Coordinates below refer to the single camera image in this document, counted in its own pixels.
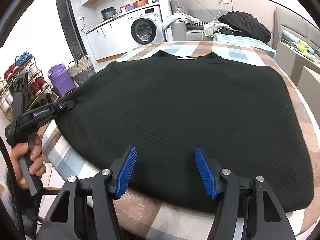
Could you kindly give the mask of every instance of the red sneaker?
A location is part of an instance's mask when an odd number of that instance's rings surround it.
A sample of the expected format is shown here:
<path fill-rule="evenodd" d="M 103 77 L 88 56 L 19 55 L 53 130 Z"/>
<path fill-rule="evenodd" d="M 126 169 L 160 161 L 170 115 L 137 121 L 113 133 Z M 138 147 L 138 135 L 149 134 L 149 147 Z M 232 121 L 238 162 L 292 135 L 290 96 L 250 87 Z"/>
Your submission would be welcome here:
<path fill-rule="evenodd" d="M 5 73 L 3 74 L 3 76 L 4 76 L 4 79 L 8 82 L 8 80 L 12 77 L 12 72 L 9 70 L 9 69 L 7 69 L 6 71 L 5 71 Z"/>
<path fill-rule="evenodd" d="M 15 73 L 19 70 L 19 67 L 16 66 L 15 64 L 12 64 L 12 65 L 9 67 L 9 70 L 12 72 L 12 74 L 15 74 Z"/>
<path fill-rule="evenodd" d="M 41 93 L 41 90 L 38 88 L 37 84 L 33 82 L 30 86 L 30 90 L 34 96 L 37 96 Z"/>
<path fill-rule="evenodd" d="M 41 89 L 44 89 L 44 87 L 47 85 L 47 82 L 44 81 L 43 77 L 37 77 L 35 80 L 37 86 Z"/>

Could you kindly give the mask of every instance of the basket handle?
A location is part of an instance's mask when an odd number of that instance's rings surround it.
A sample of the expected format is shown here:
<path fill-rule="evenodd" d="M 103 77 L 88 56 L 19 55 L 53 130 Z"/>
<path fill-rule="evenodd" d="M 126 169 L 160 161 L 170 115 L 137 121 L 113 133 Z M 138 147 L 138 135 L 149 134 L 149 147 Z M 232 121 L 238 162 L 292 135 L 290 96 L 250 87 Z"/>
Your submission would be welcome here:
<path fill-rule="evenodd" d="M 69 65 L 68 65 L 68 68 L 70 68 L 70 64 L 71 64 L 72 62 L 76 63 L 75 61 L 71 61 L 71 62 L 69 63 Z"/>
<path fill-rule="evenodd" d="M 85 54 L 80 54 L 80 55 L 77 57 L 77 64 L 78 64 L 79 57 L 82 56 L 82 55 L 85 56 L 85 57 L 87 57 L 87 59 L 89 59 L 87 55 L 85 55 Z"/>

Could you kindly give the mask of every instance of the metal screw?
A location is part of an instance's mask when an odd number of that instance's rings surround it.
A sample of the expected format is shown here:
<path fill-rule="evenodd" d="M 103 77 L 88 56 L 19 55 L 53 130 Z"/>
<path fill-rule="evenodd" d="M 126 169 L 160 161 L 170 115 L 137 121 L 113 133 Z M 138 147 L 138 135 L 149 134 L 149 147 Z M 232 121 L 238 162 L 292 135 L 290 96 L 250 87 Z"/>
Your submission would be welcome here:
<path fill-rule="evenodd" d="M 69 181 L 69 182 L 74 182 L 76 179 L 77 179 L 76 176 L 70 176 L 70 177 L 68 178 L 68 181 Z"/>
<path fill-rule="evenodd" d="M 230 175 L 231 174 L 231 171 L 228 169 L 223 169 L 221 172 L 223 175 Z"/>
<path fill-rule="evenodd" d="M 104 175 L 104 176 L 106 176 L 106 175 L 109 175 L 110 172 L 111 172 L 111 170 L 109 170 L 109 169 L 104 169 L 104 170 L 101 171 L 101 174 Z"/>
<path fill-rule="evenodd" d="M 263 181 L 264 181 L 264 177 L 262 177 L 262 176 L 260 176 L 260 175 L 258 175 L 258 176 L 256 177 L 256 179 L 257 179 L 257 181 L 259 181 L 259 182 L 263 182 Z"/>

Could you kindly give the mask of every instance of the kitchen counter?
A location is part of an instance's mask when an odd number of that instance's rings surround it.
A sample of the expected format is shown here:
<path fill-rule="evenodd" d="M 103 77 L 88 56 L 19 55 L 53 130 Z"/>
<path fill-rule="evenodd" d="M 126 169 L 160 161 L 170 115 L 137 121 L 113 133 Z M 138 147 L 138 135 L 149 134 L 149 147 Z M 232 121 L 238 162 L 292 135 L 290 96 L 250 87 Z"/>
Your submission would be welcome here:
<path fill-rule="evenodd" d="M 115 17 L 113 17 L 113 18 L 110 18 L 110 19 L 108 19 L 108 20 L 106 20 L 106 21 L 103 21 L 103 22 L 101 22 L 100 24 L 96 25 L 96 26 L 93 27 L 93 28 L 90 28 L 89 30 L 87 30 L 87 31 L 85 32 L 85 34 L 89 34 L 90 32 L 93 32 L 94 30 L 102 27 L 103 25 L 108 24 L 108 23 L 110 23 L 110 22 L 113 22 L 114 20 L 119 19 L 119 18 L 121 18 L 121 17 L 123 17 L 123 16 L 125 16 L 125 15 L 127 15 L 127 14 L 129 14 L 129 13 L 135 12 L 135 11 L 137 11 L 137 10 L 145 9 L 145 8 L 148 8 L 148 7 L 152 7 L 152 6 L 155 6 L 155 5 L 159 5 L 159 2 L 155 2 L 155 3 L 151 3 L 151 4 L 146 4 L 146 5 L 140 6 L 140 7 L 138 7 L 138 8 L 132 9 L 132 10 L 130 10 L 130 11 L 127 11 L 127 12 L 125 12 L 125 13 L 119 13 L 117 16 L 115 16 Z"/>

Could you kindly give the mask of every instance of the plaid tablecloth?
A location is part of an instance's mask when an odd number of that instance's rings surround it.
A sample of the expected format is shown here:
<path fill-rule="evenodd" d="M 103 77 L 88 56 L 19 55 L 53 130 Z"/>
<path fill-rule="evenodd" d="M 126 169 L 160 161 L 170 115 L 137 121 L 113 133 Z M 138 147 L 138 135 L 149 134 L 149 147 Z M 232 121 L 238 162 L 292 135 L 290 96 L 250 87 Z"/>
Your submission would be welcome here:
<path fill-rule="evenodd" d="M 240 37 L 240 36 L 233 36 L 233 35 L 225 35 L 225 34 L 219 34 L 215 33 L 213 35 L 213 41 L 218 41 L 221 43 L 227 43 L 227 44 L 233 44 L 237 46 L 250 46 L 257 49 L 261 49 L 264 51 L 267 55 L 269 55 L 273 60 L 276 59 L 276 50 L 269 47 L 267 44 L 264 44 L 262 41 L 248 38 L 248 37 Z"/>
<path fill-rule="evenodd" d="M 288 213 L 294 233 L 297 235 L 314 224 L 320 216 L 320 130 L 316 120 L 288 76 L 263 51 L 250 46 L 236 46 L 224 42 L 178 41 L 144 45 L 129 51 L 117 61 L 147 58 L 159 50 L 176 56 L 203 56 L 211 51 L 225 59 L 245 62 L 257 67 L 268 65 L 284 79 L 296 112 L 303 137 L 310 153 L 314 171 L 315 197 L 308 208 Z M 84 160 L 66 141 L 52 121 L 43 136 L 43 154 L 64 180 L 71 175 L 84 179 L 94 176 L 99 170 Z M 119 201 L 115 201 L 120 225 L 143 238 L 154 239 L 207 239 L 214 215 L 172 206 L 152 199 L 128 188 Z M 240 239 L 243 219 L 238 219 L 236 236 Z"/>

